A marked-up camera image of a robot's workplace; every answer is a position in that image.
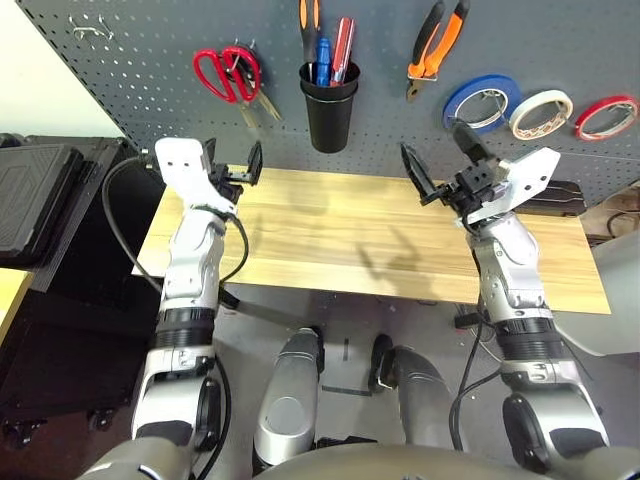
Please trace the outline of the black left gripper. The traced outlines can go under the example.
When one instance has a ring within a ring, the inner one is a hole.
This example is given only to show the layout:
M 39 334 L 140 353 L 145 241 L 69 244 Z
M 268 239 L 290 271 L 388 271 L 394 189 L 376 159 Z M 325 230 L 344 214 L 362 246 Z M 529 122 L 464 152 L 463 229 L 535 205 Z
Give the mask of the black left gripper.
M 263 151 L 260 141 L 252 146 L 248 156 L 247 172 L 231 172 L 226 164 L 215 164 L 216 139 L 210 138 L 202 144 L 203 165 L 209 182 L 216 191 L 231 203 L 237 203 L 243 194 L 243 184 L 255 186 L 263 168 Z

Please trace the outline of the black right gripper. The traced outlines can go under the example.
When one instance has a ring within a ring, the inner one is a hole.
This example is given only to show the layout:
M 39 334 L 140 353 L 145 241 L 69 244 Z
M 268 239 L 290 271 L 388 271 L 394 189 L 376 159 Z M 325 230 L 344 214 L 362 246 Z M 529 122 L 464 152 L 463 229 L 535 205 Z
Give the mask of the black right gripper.
M 493 195 L 494 171 L 487 162 L 481 161 L 491 161 L 495 155 L 466 122 L 452 124 L 452 137 L 473 163 L 457 172 L 452 180 L 434 185 L 416 150 L 404 142 L 400 144 L 402 162 L 422 205 L 439 200 L 458 215 L 468 215 L 479 210 L 482 202 Z

